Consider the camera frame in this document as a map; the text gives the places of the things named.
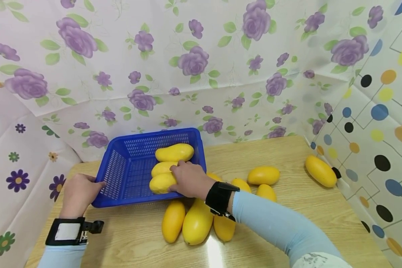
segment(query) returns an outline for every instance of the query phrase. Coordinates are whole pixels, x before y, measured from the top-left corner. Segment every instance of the yellow dot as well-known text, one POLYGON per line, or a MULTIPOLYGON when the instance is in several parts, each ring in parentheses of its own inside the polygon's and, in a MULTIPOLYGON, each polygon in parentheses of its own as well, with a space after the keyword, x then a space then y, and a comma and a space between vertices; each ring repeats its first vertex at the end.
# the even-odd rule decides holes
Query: yellow dot
POLYGON ((334 149, 333 147, 330 147, 328 149, 329 155, 331 156, 331 158, 337 158, 338 157, 338 153, 336 152, 336 149, 334 149))
POLYGON ((393 89, 386 87, 383 88, 380 93, 378 94, 378 98, 382 102, 388 102, 393 98, 393 89))
POLYGON ((399 245, 398 242, 396 242, 396 240, 388 238, 386 240, 386 242, 387 242, 387 245, 389 246, 391 251, 393 251, 394 254, 402 257, 402 247, 401 247, 401 245, 399 245))

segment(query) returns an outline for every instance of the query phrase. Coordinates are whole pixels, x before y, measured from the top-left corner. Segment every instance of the tabletop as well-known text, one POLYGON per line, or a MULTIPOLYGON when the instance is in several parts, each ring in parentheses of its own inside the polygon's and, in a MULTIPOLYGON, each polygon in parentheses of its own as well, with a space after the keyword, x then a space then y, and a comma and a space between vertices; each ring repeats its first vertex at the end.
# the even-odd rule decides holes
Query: tabletop
MULTIPOLYGON (((370 234, 362 226, 337 188, 327 189, 309 177, 304 169, 311 154, 301 136, 289 136, 204 148, 207 170, 225 181, 246 179, 261 165, 277 167, 280 180, 273 187, 278 203, 302 213, 319 226, 353 268, 391 268, 370 234)), ((68 174, 96 176, 100 161, 75 165, 68 174)), ((58 217, 63 194, 55 203, 45 227, 26 263, 37 267, 52 221, 58 217)), ((185 244, 182 235, 173 244, 162 238, 161 222, 170 201, 96 209, 89 207, 87 220, 103 220, 101 234, 89 235, 82 267, 274 267, 289 268, 288 257, 249 228, 237 224, 230 242, 222 243, 214 230, 198 246, 185 244)), ((189 209, 191 200, 185 198, 189 209)))

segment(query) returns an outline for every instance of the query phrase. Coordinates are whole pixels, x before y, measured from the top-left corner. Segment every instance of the purple rose print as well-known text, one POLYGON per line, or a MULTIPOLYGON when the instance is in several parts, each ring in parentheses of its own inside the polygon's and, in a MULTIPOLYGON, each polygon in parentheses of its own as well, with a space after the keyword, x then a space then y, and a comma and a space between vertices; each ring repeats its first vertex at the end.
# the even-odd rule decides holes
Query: purple rose print
POLYGON ((265 88, 269 96, 280 96, 287 87, 287 79, 283 78, 281 73, 273 74, 268 80, 265 88))
POLYGON ((189 53, 183 54, 178 60, 178 67, 182 69, 185 76, 197 76, 204 72, 209 54, 200 46, 194 46, 189 53))
POLYGON ((109 144, 109 139, 104 135, 103 132, 91 131, 88 139, 86 139, 86 143, 89 146, 101 148, 109 144))
POLYGON ((19 68, 14 77, 6 79, 4 86, 23 99, 42 98, 48 93, 48 83, 44 78, 42 74, 19 68))
POLYGON ((97 43, 94 37, 83 31, 74 19, 63 17, 57 21, 57 26, 58 33, 72 51, 87 58, 93 57, 93 52, 98 50, 97 43))
POLYGON ((112 111, 104 110, 101 115, 104 117, 106 121, 116 121, 116 114, 112 111))
POLYGON ((313 70, 306 70, 303 73, 305 78, 311 79, 314 78, 314 71, 313 70))
POLYGON ((266 10, 265 0, 256 0, 246 6, 246 13, 243 15, 243 32, 248 38, 259 41, 262 35, 268 32, 271 17, 266 10))
POLYGON ((139 73, 138 71, 133 71, 132 73, 130 73, 128 78, 130 79, 131 84, 136 84, 140 82, 141 73, 139 73))
POLYGON ((343 39, 331 49, 333 54, 331 61, 342 66, 353 66, 363 59, 368 51, 367 38, 364 35, 358 35, 353 39, 343 39))
POLYGON ((319 28, 319 25, 325 22, 325 15, 323 15, 321 12, 316 12, 314 15, 311 15, 308 17, 307 20, 305 20, 305 28, 304 31, 306 33, 314 32, 319 28))
POLYGON ((156 105, 156 101, 152 96, 146 95, 139 89, 134 89, 130 94, 128 94, 128 98, 136 109, 142 111, 152 111, 153 106, 156 105))
POLYGON ((268 138, 278 138, 284 136, 286 128, 282 126, 276 127, 272 132, 268 133, 268 138))
POLYGON ((279 123, 281 123, 281 117, 274 117, 274 118, 272 119, 272 121, 273 121, 274 123, 276 123, 276 124, 279 124, 279 123))
POLYGON ((259 55, 256 56, 254 59, 250 60, 249 69, 256 71, 257 69, 261 68, 261 63, 264 61, 259 55))
POLYGON ((180 95, 180 90, 178 88, 176 88, 176 87, 172 87, 168 91, 168 94, 170 94, 172 96, 179 96, 180 95))
POLYGON ((146 31, 139 31, 138 34, 135 35, 134 42, 138 45, 138 49, 141 52, 149 52, 153 49, 153 36, 150 33, 146 33, 146 31))
POLYGON ((202 129, 207 133, 216 133, 222 130, 223 122, 221 118, 215 116, 210 117, 210 119, 204 123, 202 129))
POLYGON ((3 45, 0 43, 0 55, 7 59, 13 61, 19 61, 20 57, 16 54, 16 50, 8 45, 3 45))
POLYGON ((76 124, 73 125, 75 128, 79 128, 81 130, 86 130, 89 128, 88 124, 85 122, 77 122, 76 124))
POLYGON ((289 53, 286 52, 281 54, 280 57, 277 59, 277 67, 283 65, 287 59, 289 59, 289 53))
POLYGON ((204 27, 201 25, 201 23, 198 20, 190 20, 189 21, 189 29, 193 36, 195 36, 198 39, 201 39, 202 31, 204 31, 204 27))
POLYGON ((204 106, 204 107, 202 108, 202 110, 203 110, 204 112, 208 113, 208 114, 212 114, 212 113, 213 113, 213 107, 211 107, 211 106, 204 106))
POLYGON ((369 11, 368 25, 373 29, 377 26, 378 22, 383 19, 383 8, 381 6, 373 6, 369 11))

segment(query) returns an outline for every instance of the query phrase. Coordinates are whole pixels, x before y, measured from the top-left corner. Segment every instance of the purple flower print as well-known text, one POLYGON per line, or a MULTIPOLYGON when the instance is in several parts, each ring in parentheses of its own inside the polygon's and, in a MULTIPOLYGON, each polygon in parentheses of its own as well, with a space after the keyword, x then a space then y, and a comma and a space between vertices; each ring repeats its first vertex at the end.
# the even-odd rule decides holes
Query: purple flower print
POLYGON ((259 41, 262 35, 268 32, 271 17, 266 10, 265 0, 256 0, 246 6, 246 13, 243 15, 243 32, 248 38, 259 41))
POLYGON ((311 15, 308 17, 307 20, 305 20, 305 28, 304 31, 306 33, 314 32, 319 28, 319 25, 325 22, 325 15, 323 15, 321 12, 316 12, 314 15, 311 15))
POLYGON ((105 72, 101 71, 97 76, 95 76, 95 80, 97 83, 103 87, 108 87, 112 84, 110 81, 110 74, 106 74, 105 72))
POLYGON ((132 73, 130 73, 128 78, 130 79, 131 84, 136 84, 140 82, 141 73, 139 73, 138 71, 133 71, 132 73))
POLYGON ((249 69, 256 71, 257 69, 261 68, 261 63, 264 61, 259 55, 256 56, 254 59, 250 60, 249 69))
POLYGON ((22 99, 42 98, 48 93, 48 83, 44 78, 42 74, 19 68, 14 77, 6 79, 4 86, 22 99))
POLYGON ((331 61, 342 66, 353 66, 363 59, 368 51, 367 38, 364 35, 358 35, 353 39, 343 39, 331 49, 333 54, 331 61))
POLYGON ((6 179, 6 182, 9 183, 7 188, 9 190, 14 190, 14 192, 19 192, 19 190, 25 190, 27 189, 27 183, 30 182, 29 179, 27 179, 28 173, 24 173, 22 169, 11 172, 11 176, 6 179))
POLYGON ((197 76, 204 72, 209 54, 200 46, 194 46, 189 53, 183 54, 178 60, 178 67, 182 69, 185 76, 197 76))
POLYGON ((277 59, 277 67, 283 65, 287 59, 289 59, 289 53, 286 52, 281 54, 280 57, 277 59))
POLYGON ((106 121, 116 121, 116 114, 112 111, 104 110, 101 115, 104 117, 106 121))
POLYGON ((221 118, 215 116, 210 117, 210 119, 204 123, 202 129, 207 133, 216 133, 222 130, 223 122, 221 118))
POLYGON ((204 107, 202 108, 202 110, 203 110, 204 112, 208 113, 208 114, 212 114, 212 113, 213 113, 213 107, 211 107, 211 106, 204 106, 204 107))
POLYGON ((86 130, 89 128, 88 124, 85 122, 77 122, 76 124, 73 125, 75 128, 79 128, 81 130, 86 130))
POLYGON ((276 127, 272 132, 268 133, 268 138, 278 138, 284 136, 286 128, 282 126, 276 127))
POLYGON ((243 106, 243 102, 245 102, 246 100, 244 98, 241 97, 237 97, 235 99, 233 99, 231 101, 232 103, 232 108, 240 108, 241 106, 243 106))
POLYGON ((190 20, 189 21, 189 29, 193 36, 195 36, 198 39, 201 39, 202 31, 204 31, 204 27, 201 25, 201 23, 198 20, 190 20))
POLYGON ((273 74, 268 80, 265 88, 269 96, 280 96, 287 87, 287 79, 283 78, 281 73, 273 74))
POLYGON ((60 177, 54 177, 54 183, 49 184, 49 190, 51 190, 51 194, 49 195, 50 199, 54 199, 54 202, 57 201, 58 195, 60 195, 61 190, 63 189, 64 183, 66 182, 66 178, 64 178, 64 174, 61 174, 60 177))
POLYGON ((63 6, 65 9, 69 9, 74 7, 75 2, 76 0, 61 0, 61 6, 63 6))
POLYGON ((281 117, 274 117, 274 118, 272 119, 272 121, 273 121, 274 123, 276 123, 276 124, 279 124, 279 123, 281 123, 281 117))
POLYGON ((135 35, 134 42, 138 45, 138 49, 141 52, 149 52, 153 49, 153 36, 146 31, 139 31, 138 34, 135 35))
POLYGON ((178 88, 176 88, 176 87, 172 87, 168 91, 168 94, 170 94, 172 96, 179 96, 180 95, 180 90, 178 88))
POLYGON ((373 6, 369 11, 368 25, 373 29, 377 26, 378 22, 383 19, 383 8, 381 6, 373 6))
POLYGON ((19 61, 20 57, 16 54, 16 50, 8 45, 3 45, 0 43, 0 55, 7 59, 13 61, 19 61))
POLYGON ((305 78, 312 79, 314 78, 314 71, 313 70, 306 70, 303 73, 305 78))
POLYGON ((128 94, 128 98, 135 108, 142 111, 152 111, 154 105, 156 105, 156 101, 152 96, 146 95, 139 89, 134 89, 130 94, 128 94))
POLYGON ((77 54, 92 58, 93 52, 98 50, 94 37, 83 31, 74 19, 63 17, 57 21, 57 26, 66 45, 77 54))
POLYGON ((101 148, 109 144, 109 139, 104 135, 103 132, 91 131, 88 139, 86 139, 86 143, 89 146, 101 148))

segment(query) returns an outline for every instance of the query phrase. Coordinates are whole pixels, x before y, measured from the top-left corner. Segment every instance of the yellow mango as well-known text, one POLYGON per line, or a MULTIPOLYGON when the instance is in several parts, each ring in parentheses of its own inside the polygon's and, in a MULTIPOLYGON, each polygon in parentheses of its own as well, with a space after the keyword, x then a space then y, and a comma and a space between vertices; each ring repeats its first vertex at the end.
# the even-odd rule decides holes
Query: yellow mango
POLYGON ((158 174, 150 180, 149 188, 154 194, 166 194, 168 188, 177 184, 176 178, 171 172, 158 174))
POLYGON ((274 189, 268 184, 261 184, 258 187, 256 195, 258 197, 263 197, 265 199, 271 200, 272 202, 277 202, 277 195, 275 194, 274 189))
POLYGON ((178 143, 155 151, 155 157, 159 162, 178 162, 179 160, 186 162, 193 155, 193 147, 186 143, 178 143))
POLYGON ((274 184, 279 180, 280 171, 273 166, 255 167, 249 172, 247 182, 250 184, 274 184))
POLYGON ((328 188, 335 186, 337 181, 335 172, 319 158, 314 155, 308 156, 305 160, 305 167, 308 173, 321 185, 328 188))
POLYGON ((183 203, 179 200, 171 201, 165 210, 162 219, 162 236, 167 243, 174 243, 182 230, 186 210, 183 203))
POLYGON ((188 245, 201 244, 210 233, 213 223, 213 213, 200 199, 195 199, 194 204, 186 214, 183 221, 182 234, 188 245))
POLYGON ((156 175, 159 175, 161 173, 171 172, 170 167, 173 165, 177 166, 177 162, 159 162, 153 167, 150 174, 152 175, 152 177, 155 177, 156 175))

